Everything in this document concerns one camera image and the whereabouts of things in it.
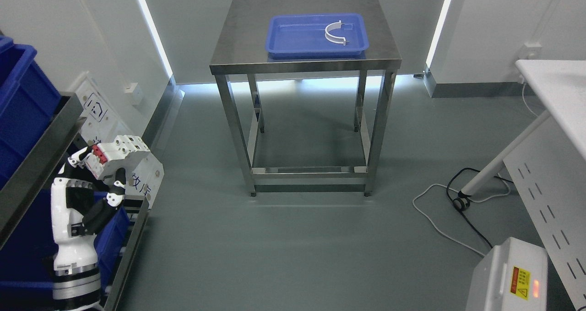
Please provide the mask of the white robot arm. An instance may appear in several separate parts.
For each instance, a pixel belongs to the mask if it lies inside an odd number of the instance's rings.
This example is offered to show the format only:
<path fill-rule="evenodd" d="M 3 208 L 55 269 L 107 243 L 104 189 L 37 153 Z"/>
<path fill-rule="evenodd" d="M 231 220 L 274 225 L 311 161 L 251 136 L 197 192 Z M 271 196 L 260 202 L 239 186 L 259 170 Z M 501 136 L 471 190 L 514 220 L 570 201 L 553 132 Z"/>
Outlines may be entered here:
<path fill-rule="evenodd" d="M 55 311 L 85 311 L 101 307 L 101 275 L 97 264 L 54 271 Z"/>

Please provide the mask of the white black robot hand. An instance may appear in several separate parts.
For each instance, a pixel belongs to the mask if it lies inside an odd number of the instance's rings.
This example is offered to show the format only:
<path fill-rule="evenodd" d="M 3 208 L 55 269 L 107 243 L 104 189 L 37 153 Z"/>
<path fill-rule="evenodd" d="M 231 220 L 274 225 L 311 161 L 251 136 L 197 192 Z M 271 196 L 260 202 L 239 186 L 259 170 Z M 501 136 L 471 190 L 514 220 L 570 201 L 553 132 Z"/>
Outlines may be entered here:
<path fill-rule="evenodd" d="M 82 159 L 90 147 L 70 156 L 51 184 L 51 226 L 57 245 L 53 272 L 98 263 L 96 236 L 115 216 L 125 198 L 125 169 L 117 170 L 115 182 L 100 201 L 94 198 L 94 184 L 76 177 L 86 169 Z"/>

